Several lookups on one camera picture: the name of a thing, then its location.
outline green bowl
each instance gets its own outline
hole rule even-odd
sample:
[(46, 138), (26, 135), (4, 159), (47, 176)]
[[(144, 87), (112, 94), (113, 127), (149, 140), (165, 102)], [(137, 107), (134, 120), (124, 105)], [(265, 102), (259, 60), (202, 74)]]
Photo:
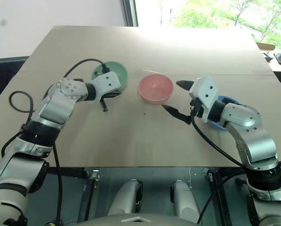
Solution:
[[(118, 79), (120, 81), (120, 88), (119, 88), (119, 91), (122, 91), (126, 84), (127, 84), (127, 81), (128, 81), (128, 73), (127, 73), (127, 70), (125, 69), (125, 67), (118, 63), (118, 62), (115, 62), (115, 61), (108, 61), (105, 63), (105, 65), (107, 65), (109, 68), (110, 68), (110, 71), (113, 71), (117, 74), (118, 76)], [(96, 75), (95, 75), (95, 72), (100, 72), (102, 74), (102, 66), (99, 65), (92, 73), (92, 79), (95, 79), (96, 78)]]

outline window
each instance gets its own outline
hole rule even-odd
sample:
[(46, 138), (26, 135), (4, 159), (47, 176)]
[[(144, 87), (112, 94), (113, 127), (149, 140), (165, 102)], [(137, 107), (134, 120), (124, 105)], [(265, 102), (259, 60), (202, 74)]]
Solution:
[(136, 0), (138, 25), (241, 29), (281, 49), (281, 0)]

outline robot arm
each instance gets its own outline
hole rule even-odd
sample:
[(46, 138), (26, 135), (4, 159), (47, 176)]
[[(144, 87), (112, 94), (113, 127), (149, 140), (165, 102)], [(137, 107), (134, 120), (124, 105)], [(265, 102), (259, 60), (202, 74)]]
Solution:
[(40, 188), (49, 156), (60, 130), (68, 122), (77, 102), (99, 102), (101, 97), (120, 88), (114, 72), (82, 81), (63, 78), (53, 84), (21, 134), (10, 144), (0, 162), (0, 225), (19, 222), (26, 225), (27, 193)]
[(264, 222), (273, 222), (273, 217), (274, 222), (281, 223), (281, 165), (275, 143), (262, 127), (259, 112), (246, 105), (225, 105), (218, 101), (218, 88), (208, 76), (195, 83), (178, 81), (177, 84), (189, 90), (191, 105), (197, 109), (195, 115), (184, 116), (164, 106), (171, 115), (188, 124), (188, 117), (194, 116), (203, 122), (219, 122), (234, 138), (251, 192), (247, 198), (251, 224), (264, 225)]

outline pink bowl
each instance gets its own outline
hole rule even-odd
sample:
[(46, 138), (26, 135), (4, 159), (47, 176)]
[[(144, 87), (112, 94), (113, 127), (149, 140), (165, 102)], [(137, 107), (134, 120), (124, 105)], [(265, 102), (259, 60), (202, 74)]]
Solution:
[(145, 76), (138, 85), (138, 91), (145, 101), (153, 105), (164, 103), (172, 95), (174, 85), (162, 74)]

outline desk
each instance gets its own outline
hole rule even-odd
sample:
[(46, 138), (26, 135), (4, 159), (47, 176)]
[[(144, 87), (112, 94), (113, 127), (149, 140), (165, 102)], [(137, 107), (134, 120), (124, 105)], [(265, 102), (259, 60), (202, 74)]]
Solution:
[[(281, 84), (253, 39), (241, 32), (190, 28), (54, 27), (0, 96), (0, 150), (27, 117), (8, 105), (9, 94), (26, 91), (37, 106), (46, 89), (85, 58), (122, 63), (128, 85), (120, 96), (106, 100), (106, 113), (99, 103), (76, 105), (56, 141), (61, 166), (235, 166), (192, 126), (141, 99), (137, 85), (150, 71), (173, 82), (211, 75), (220, 95), (259, 110), (281, 159)], [(70, 78), (87, 80), (95, 67), (82, 64)], [(166, 104), (188, 114), (189, 102), (187, 91), (175, 85)], [(25, 97), (16, 96), (14, 103), (28, 109)], [(199, 120), (198, 126), (239, 160), (227, 132)], [(47, 161), (54, 165), (53, 154)]]
[(271, 67), (271, 70), (273, 72), (281, 72), (281, 65), (277, 62), (277, 60), (274, 56), (274, 53), (281, 53), (281, 52), (277, 52), (275, 50), (269, 51), (269, 50), (266, 50), (266, 49), (261, 49), (261, 53), (267, 53), (267, 52), (269, 52), (270, 54), (273, 55), (273, 59), (268, 63), (269, 66)]

